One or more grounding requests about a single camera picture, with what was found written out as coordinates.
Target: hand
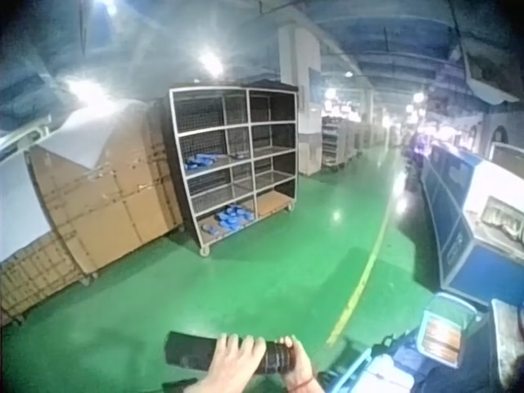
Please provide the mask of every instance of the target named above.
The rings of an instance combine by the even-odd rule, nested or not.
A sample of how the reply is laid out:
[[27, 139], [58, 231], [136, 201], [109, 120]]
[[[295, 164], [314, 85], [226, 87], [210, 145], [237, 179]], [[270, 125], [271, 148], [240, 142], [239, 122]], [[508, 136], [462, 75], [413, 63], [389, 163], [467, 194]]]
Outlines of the hand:
[[293, 348], [295, 355], [295, 368], [293, 371], [282, 376], [286, 383], [286, 388], [291, 391], [297, 386], [300, 386], [307, 381], [311, 381], [314, 377], [313, 367], [308, 354], [305, 353], [304, 346], [295, 336], [287, 336], [278, 340], [280, 344], [284, 344], [287, 348]]
[[242, 393], [265, 354], [265, 340], [247, 336], [238, 347], [238, 335], [225, 334], [216, 341], [207, 376], [187, 393]]

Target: yellow floor line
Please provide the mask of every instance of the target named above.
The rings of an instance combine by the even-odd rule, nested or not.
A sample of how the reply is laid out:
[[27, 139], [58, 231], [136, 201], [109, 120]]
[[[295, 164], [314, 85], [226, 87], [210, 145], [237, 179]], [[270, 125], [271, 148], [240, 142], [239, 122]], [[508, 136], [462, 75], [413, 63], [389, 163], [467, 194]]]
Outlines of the yellow floor line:
[[351, 294], [351, 297], [347, 302], [346, 307], [344, 307], [344, 309], [342, 310], [341, 316], [339, 317], [337, 323], [333, 327], [331, 334], [327, 338], [326, 344], [328, 346], [333, 346], [333, 344], [335, 344], [335, 342], [337, 341], [337, 338], [341, 335], [342, 331], [349, 322], [351, 315], [355, 311], [357, 304], [359, 303], [360, 297], [364, 292], [364, 288], [368, 284], [369, 276], [371, 275], [373, 266], [375, 265], [378, 254], [380, 253], [382, 242], [384, 241], [384, 235], [386, 235], [386, 229], [390, 220], [391, 209], [393, 206], [394, 199], [395, 198], [391, 194], [389, 201], [387, 202], [386, 213], [384, 214], [384, 219], [382, 220], [382, 225], [380, 227], [380, 231], [378, 232], [377, 240], [375, 241], [371, 254], [369, 255], [369, 259], [362, 273], [362, 277], [360, 277], [359, 283], [355, 288], [355, 291]]

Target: black cylindrical object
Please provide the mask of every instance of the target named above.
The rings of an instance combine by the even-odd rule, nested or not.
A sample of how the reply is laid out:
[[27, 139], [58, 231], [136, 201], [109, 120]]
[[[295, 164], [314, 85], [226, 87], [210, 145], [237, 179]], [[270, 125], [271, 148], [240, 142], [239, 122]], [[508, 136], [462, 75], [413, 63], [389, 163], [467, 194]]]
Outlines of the black cylindrical object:
[[[165, 340], [167, 364], [206, 371], [215, 353], [216, 339], [170, 332]], [[286, 373], [295, 367], [293, 351], [283, 344], [266, 343], [264, 358], [256, 374]]]

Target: bracelet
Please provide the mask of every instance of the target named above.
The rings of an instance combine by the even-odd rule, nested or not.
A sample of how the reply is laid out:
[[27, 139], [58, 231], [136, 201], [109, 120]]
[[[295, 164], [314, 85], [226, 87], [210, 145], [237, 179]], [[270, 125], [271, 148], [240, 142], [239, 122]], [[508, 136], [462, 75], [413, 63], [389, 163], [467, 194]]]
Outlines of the bracelet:
[[299, 389], [305, 387], [305, 386], [308, 386], [312, 381], [314, 380], [314, 375], [311, 376], [310, 379], [308, 379], [307, 381], [305, 382], [302, 382], [302, 383], [299, 383], [297, 386], [293, 387], [292, 389], [288, 389], [288, 393], [292, 393], [293, 391], [298, 391]]

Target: green epoxy floor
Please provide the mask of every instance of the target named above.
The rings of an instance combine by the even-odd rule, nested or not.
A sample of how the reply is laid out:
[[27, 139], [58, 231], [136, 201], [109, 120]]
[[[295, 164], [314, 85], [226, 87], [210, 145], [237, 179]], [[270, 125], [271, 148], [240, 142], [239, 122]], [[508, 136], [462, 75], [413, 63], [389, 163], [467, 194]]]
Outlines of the green epoxy floor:
[[[74, 285], [2, 333], [2, 383], [14, 392], [140, 392], [193, 375], [163, 361], [169, 330], [274, 339], [296, 334], [319, 368], [334, 367], [386, 334], [416, 325], [436, 281], [422, 202], [391, 212], [362, 298], [333, 348], [325, 341], [377, 239], [395, 176], [381, 148], [345, 170], [300, 178], [282, 212], [218, 243], [201, 259], [182, 234], [113, 264], [90, 287]], [[274, 390], [272, 382], [253, 391]]]

